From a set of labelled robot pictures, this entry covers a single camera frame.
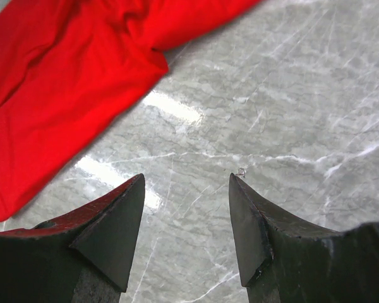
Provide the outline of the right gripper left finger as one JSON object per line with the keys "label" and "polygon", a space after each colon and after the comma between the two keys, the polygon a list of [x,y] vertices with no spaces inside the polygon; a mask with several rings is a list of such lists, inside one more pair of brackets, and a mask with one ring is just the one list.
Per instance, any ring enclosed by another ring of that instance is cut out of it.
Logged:
{"label": "right gripper left finger", "polygon": [[145,200],[138,174],[31,229],[0,232],[0,302],[118,302]]}

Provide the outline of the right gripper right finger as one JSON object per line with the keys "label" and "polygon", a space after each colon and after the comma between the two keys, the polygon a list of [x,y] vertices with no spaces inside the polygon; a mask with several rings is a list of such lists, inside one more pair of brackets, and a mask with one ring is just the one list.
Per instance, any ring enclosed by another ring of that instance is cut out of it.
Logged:
{"label": "right gripper right finger", "polygon": [[343,232],[293,215],[236,175],[229,208],[250,302],[379,302],[379,222]]}

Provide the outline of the red t shirt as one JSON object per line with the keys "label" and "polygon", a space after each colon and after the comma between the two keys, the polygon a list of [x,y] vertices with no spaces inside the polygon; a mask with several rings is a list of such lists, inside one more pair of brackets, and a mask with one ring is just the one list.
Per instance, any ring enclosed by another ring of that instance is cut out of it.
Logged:
{"label": "red t shirt", "polygon": [[254,1],[10,1],[0,12],[0,222]]}

